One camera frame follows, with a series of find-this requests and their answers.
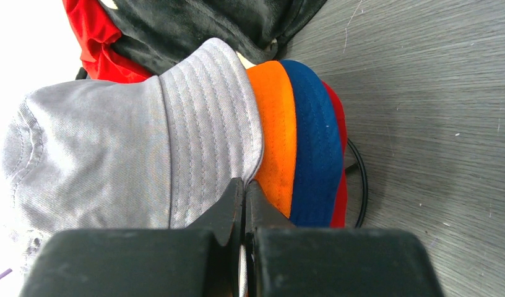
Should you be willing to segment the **blue bucket hat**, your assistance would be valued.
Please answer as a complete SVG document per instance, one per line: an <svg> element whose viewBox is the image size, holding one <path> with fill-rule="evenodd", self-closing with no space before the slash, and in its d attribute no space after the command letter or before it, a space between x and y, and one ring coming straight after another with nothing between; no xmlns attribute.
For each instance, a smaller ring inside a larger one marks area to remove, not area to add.
<svg viewBox="0 0 505 297"><path fill-rule="evenodd" d="M296 111L296 167L290 221L298 227L328 227L343 170L340 132L322 80L294 60L280 62L290 79Z"/></svg>

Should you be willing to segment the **orange hat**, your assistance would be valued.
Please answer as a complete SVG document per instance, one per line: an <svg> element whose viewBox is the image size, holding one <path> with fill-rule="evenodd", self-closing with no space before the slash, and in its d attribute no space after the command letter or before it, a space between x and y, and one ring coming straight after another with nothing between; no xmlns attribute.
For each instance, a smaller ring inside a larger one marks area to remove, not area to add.
<svg viewBox="0 0 505 297"><path fill-rule="evenodd" d="M282 64L268 61L246 70L256 96L264 154L255 176L268 201L290 217L296 167L296 111L293 88Z"/></svg>

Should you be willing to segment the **grey bucket hat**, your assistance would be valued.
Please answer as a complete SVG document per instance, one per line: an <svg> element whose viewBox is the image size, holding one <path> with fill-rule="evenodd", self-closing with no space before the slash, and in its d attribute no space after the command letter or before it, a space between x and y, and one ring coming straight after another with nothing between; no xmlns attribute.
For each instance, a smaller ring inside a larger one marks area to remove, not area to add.
<svg viewBox="0 0 505 297"><path fill-rule="evenodd" d="M254 92L238 55L212 38L134 84L75 80L18 106L1 150L13 267L27 273L56 232L185 228L263 155Z"/></svg>

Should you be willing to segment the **black wire hat stand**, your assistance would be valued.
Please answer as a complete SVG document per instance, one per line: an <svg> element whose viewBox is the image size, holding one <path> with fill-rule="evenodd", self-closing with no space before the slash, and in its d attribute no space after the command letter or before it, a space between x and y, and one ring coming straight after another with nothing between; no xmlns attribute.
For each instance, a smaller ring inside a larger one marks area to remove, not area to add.
<svg viewBox="0 0 505 297"><path fill-rule="evenodd" d="M347 147L354 160L354 162L348 165L345 169L348 183L359 186L359 190L355 191L356 194L359 194L359 197L355 199L358 206L358 212L354 227L361 228L365 222L369 204L368 173L360 151L354 142L349 138L347 139Z"/></svg>

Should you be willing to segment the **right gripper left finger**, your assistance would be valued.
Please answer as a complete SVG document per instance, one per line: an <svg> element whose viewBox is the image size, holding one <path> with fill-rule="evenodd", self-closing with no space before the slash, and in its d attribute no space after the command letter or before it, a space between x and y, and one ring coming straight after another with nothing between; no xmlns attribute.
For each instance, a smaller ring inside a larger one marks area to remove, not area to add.
<svg viewBox="0 0 505 297"><path fill-rule="evenodd" d="M183 229L89 229L56 233L21 296L239 296L244 184Z"/></svg>

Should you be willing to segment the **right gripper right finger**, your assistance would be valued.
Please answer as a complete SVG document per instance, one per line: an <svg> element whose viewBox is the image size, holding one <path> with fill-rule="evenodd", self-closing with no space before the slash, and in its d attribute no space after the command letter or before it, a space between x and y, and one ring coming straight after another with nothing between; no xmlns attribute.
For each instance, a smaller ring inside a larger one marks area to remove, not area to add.
<svg viewBox="0 0 505 297"><path fill-rule="evenodd" d="M421 241L404 230L302 228L252 182L245 195L249 296L442 296Z"/></svg>

